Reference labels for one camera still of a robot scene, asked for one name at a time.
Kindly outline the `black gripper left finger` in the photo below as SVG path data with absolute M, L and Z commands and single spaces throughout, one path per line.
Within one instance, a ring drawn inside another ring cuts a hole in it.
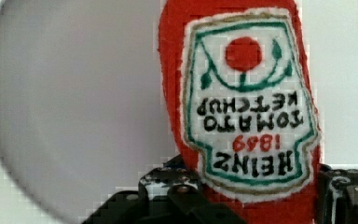
M 140 178 L 137 190 L 114 194 L 82 224 L 246 224 L 209 202 L 199 176 L 178 155 Z

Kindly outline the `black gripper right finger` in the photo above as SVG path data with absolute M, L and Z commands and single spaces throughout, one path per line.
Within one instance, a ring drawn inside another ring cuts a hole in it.
M 323 164 L 317 189 L 316 224 L 358 224 L 358 169 Z

